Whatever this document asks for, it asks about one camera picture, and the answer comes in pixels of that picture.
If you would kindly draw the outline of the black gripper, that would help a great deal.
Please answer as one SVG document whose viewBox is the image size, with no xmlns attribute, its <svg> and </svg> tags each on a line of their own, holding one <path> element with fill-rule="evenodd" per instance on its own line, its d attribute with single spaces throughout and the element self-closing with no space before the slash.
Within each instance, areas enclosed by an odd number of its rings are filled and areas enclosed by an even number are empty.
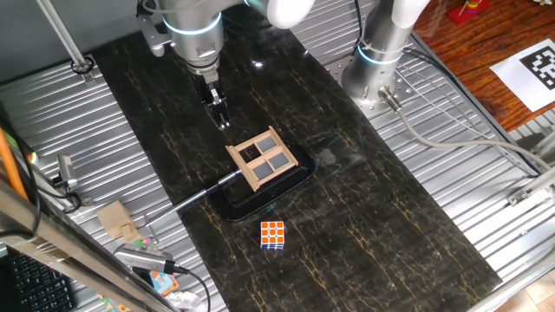
<svg viewBox="0 0 555 312">
<path fill-rule="evenodd" d="M 219 73 L 210 69 L 201 74 L 193 74 L 195 90 L 203 103 L 208 105 L 207 111 L 219 130 L 229 127 L 229 115 L 225 97 L 222 95 Z"/>
</svg>

